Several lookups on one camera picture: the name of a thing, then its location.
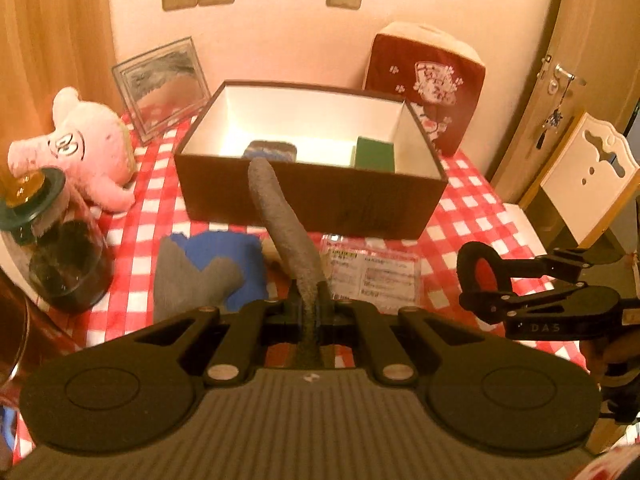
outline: gold lid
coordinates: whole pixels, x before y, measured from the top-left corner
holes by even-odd
[[[40,170],[31,171],[16,178],[7,186],[5,202],[7,207],[15,208],[26,204],[44,184],[44,174]]]

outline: green block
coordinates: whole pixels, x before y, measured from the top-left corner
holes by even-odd
[[[394,173],[394,146],[392,142],[358,137],[353,167],[359,170],[389,171]]]

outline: blue cloth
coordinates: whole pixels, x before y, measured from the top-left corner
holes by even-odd
[[[229,312],[237,312],[250,301],[268,298],[266,269],[258,237],[228,231],[208,231],[191,238],[174,233],[170,238],[199,270],[217,256],[226,256],[238,264],[244,285],[226,299]]]
[[[2,418],[2,436],[4,440],[9,446],[9,449],[13,449],[15,447],[15,435],[12,431],[12,427],[15,420],[15,410],[11,408],[4,408],[0,406],[0,410],[4,410],[4,417]]]

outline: screw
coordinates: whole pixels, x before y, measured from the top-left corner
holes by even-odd
[[[382,368],[382,374],[392,381],[406,381],[414,376],[414,369],[408,365],[393,364]]]
[[[230,381],[235,379],[240,370],[233,365],[213,365],[207,370],[207,375],[216,381]]]

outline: green lid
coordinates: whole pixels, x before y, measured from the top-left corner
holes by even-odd
[[[0,230],[11,233],[18,245],[34,243],[31,224],[53,204],[65,187],[66,178],[62,170],[41,168],[40,171],[44,175],[42,186],[23,203],[10,207],[7,199],[0,199]]]

